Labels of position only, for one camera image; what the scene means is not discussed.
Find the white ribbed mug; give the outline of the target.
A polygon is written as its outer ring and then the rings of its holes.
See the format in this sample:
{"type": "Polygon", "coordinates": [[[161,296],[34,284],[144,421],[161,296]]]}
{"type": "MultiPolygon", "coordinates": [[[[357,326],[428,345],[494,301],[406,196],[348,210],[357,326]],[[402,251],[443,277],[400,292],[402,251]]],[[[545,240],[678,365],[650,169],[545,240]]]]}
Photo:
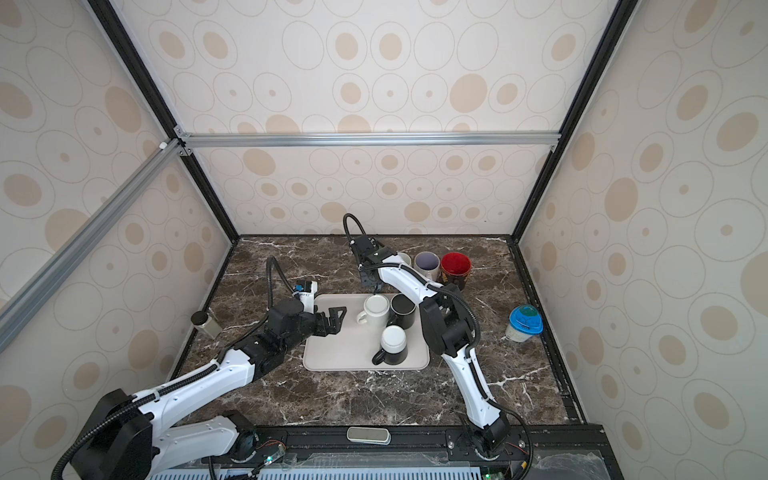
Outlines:
{"type": "Polygon", "coordinates": [[[398,256],[399,256],[399,257],[400,257],[400,258],[403,260],[403,262],[404,262],[406,265],[408,265],[408,266],[411,266],[411,265],[412,265],[412,259],[411,259],[411,257],[410,257],[410,256],[409,256],[407,253],[405,253],[405,252],[399,252],[399,253],[398,253],[398,256]]]}

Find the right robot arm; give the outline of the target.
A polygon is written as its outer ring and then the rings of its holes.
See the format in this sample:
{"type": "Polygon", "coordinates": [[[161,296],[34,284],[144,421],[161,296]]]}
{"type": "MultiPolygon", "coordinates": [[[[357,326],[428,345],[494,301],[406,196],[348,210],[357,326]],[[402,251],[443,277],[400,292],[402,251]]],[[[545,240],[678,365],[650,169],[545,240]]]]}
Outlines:
{"type": "Polygon", "coordinates": [[[511,426],[482,374],[476,355],[479,323],[459,289],[428,279],[371,236],[349,235],[347,242],[365,287],[389,285],[417,307],[427,346],[444,359],[458,385],[472,443],[483,457],[498,455],[511,426]]]}

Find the black mug white rim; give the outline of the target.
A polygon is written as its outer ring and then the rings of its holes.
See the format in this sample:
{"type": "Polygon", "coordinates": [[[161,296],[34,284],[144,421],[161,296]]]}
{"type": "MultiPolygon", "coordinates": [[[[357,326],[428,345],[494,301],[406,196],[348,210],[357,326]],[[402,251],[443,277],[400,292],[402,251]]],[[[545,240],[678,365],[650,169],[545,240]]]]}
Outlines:
{"type": "Polygon", "coordinates": [[[404,294],[395,295],[390,301],[388,326],[410,329],[415,323],[416,305],[404,294]]]}

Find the pink iridescent mug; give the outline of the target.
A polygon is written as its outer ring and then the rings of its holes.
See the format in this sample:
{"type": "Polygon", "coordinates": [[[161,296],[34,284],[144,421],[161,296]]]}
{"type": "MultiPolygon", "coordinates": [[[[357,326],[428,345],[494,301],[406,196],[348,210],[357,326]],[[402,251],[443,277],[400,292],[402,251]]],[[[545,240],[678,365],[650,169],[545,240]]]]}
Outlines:
{"type": "Polygon", "coordinates": [[[413,259],[413,267],[430,281],[437,281],[440,275],[440,257],[430,251],[422,251],[413,259]]]}

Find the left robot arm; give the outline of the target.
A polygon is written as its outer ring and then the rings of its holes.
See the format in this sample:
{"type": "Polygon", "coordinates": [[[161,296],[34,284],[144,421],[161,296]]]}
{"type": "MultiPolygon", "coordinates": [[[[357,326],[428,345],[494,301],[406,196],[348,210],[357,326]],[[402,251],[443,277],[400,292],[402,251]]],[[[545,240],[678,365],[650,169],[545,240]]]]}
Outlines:
{"type": "Polygon", "coordinates": [[[247,424],[227,416],[186,426],[178,421],[266,376],[307,338],[338,334],[346,313],[344,306],[321,311],[284,299],[206,365],[132,395],[121,389],[105,394],[56,462],[52,478],[72,467],[82,479],[145,479],[197,456],[229,453],[247,424]]]}

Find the black and white mug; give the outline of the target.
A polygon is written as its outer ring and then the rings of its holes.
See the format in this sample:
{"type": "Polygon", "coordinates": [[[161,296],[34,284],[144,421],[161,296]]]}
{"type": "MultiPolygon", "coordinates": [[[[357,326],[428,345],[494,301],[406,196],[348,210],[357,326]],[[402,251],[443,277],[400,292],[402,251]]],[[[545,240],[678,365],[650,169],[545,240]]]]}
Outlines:
{"type": "Polygon", "coordinates": [[[371,362],[373,365],[400,365],[407,358],[407,347],[405,330],[397,325],[387,326],[380,337],[380,348],[371,362]]]}

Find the black skull mug red inside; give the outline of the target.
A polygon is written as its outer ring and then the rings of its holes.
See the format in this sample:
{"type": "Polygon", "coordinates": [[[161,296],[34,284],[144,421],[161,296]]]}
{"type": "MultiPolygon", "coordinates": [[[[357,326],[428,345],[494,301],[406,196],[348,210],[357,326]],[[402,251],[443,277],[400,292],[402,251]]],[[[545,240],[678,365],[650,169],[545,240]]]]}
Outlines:
{"type": "Polygon", "coordinates": [[[440,261],[440,282],[443,285],[455,285],[463,291],[471,271],[472,262],[467,255],[449,252],[440,261]]]}

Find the plain white mug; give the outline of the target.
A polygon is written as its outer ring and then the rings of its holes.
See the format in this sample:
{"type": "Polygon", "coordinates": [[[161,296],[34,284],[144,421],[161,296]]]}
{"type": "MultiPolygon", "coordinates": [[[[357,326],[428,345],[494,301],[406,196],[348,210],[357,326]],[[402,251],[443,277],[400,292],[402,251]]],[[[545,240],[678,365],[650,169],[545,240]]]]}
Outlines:
{"type": "Polygon", "coordinates": [[[380,294],[371,295],[363,302],[361,312],[356,321],[360,325],[370,328],[383,329],[387,326],[390,317],[390,300],[380,294]]]}

